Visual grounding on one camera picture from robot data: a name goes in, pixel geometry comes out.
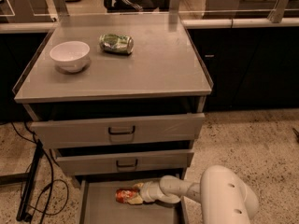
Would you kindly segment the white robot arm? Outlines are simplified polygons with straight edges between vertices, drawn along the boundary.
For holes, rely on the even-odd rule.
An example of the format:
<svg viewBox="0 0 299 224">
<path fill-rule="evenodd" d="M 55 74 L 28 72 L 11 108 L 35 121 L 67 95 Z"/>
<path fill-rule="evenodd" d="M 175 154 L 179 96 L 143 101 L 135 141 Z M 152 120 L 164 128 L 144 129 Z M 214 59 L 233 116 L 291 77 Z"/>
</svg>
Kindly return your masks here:
<svg viewBox="0 0 299 224">
<path fill-rule="evenodd" d="M 200 182 L 165 175 L 122 190 L 122 201 L 129 204 L 178 203 L 183 197 L 201 205 L 205 224 L 250 224 L 257 214 L 259 201 L 254 191 L 230 169 L 208 167 Z"/>
</svg>

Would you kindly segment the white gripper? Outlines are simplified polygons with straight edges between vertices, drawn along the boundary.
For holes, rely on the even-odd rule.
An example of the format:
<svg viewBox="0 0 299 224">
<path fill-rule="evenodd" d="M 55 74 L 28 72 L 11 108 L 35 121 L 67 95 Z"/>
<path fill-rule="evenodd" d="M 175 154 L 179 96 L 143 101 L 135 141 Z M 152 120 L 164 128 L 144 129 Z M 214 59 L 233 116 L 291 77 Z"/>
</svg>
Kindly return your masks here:
<svg viewBox="0 0 299 224">
<path fill-rule="evenodd" d="M 137 196 L 130 199 L 128 203 L 131 205 L 142 204 L 143 201 L 146 203 L 152 203 L 156 200 L 160 200 L 164 196 L 157 181 L 135 183 L 133 188 L 140 189 L 139 193 L 141 197 Z"/>
</svg>

